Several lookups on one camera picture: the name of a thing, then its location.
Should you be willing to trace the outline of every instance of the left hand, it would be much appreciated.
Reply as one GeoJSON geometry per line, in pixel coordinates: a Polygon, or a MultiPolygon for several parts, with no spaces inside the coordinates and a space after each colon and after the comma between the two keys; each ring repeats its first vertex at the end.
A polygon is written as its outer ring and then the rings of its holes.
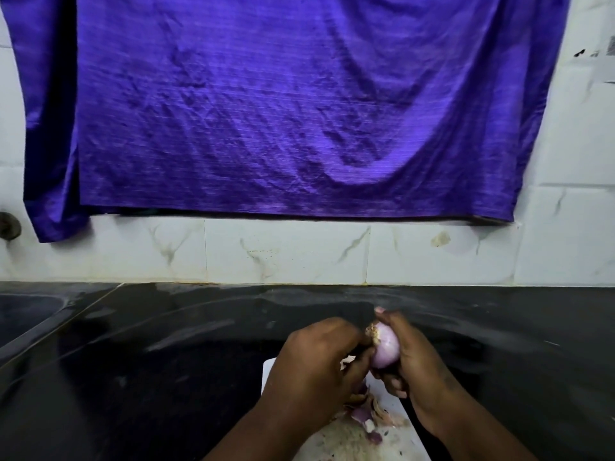
{"type": "Polygon", "coordinates": [[[269,373],[255,409],[277,418],[284,430],[307,439],[326,426],[367,374],[374,348],[340,370],[340,361],[370,339],[333,317],[293,332],[269,373]]]}

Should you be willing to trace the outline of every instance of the kitchen counter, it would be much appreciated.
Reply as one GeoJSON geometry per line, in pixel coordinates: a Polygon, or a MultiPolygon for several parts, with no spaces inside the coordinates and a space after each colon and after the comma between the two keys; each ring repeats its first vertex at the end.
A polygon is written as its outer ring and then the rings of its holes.
{"type": "Polygon", "coordinates": [[[7,282],[0,460],[200,460],[289,333],[335,315],[364,327],[377,305],[541,460],[615,457],[615,289],[7,282]]]}

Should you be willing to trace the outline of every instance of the chopping board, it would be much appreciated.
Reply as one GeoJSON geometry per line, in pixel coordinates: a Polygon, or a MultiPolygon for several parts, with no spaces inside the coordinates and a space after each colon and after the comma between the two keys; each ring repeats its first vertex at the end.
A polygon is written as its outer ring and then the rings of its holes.
{"type": "MultiPolygon", "coordinates": [[[[263,364],[261,393],[274,362],[275,358],[263,364]]],[[[390,395],[380,380],[368,373],[365,382],[383,409],[409,420],[402,402],[390,395]]],[[[363,428],[354,421],[346,417],[336,419],[308,438],[294,461],[430,461],[412,424],[404,427],[378,427],[376,431],[382,435],[380,445],[367,440],[363,428]]]]}

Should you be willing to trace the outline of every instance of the wall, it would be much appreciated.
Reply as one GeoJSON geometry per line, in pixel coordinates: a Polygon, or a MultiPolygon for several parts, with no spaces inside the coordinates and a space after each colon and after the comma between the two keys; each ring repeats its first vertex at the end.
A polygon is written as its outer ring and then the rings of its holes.
{"type": "Polygon", "coordinates": [[[0,210],[24,225],[0,245],[0,279],[615,285],[615,85],[592,83],[590,57],[608,1],[573,0],[515,224],[98,216],[54,245],[21,201],[23,102],[0,19],[0,210]]]}

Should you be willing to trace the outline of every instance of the forearm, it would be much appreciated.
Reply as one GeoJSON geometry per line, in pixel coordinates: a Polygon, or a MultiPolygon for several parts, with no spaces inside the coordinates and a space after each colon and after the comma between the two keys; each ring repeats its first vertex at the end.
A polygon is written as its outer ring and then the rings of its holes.
{"type": "Polygon", "coordinates": [[[536,461],[534,455],[470,395],[459,395],[441,441],[454,461],[536,461]]]}
{"type": "Polygon", "coordinates": [[[306,438],[257,404],[203,461],[290,461],[306,438]]]}

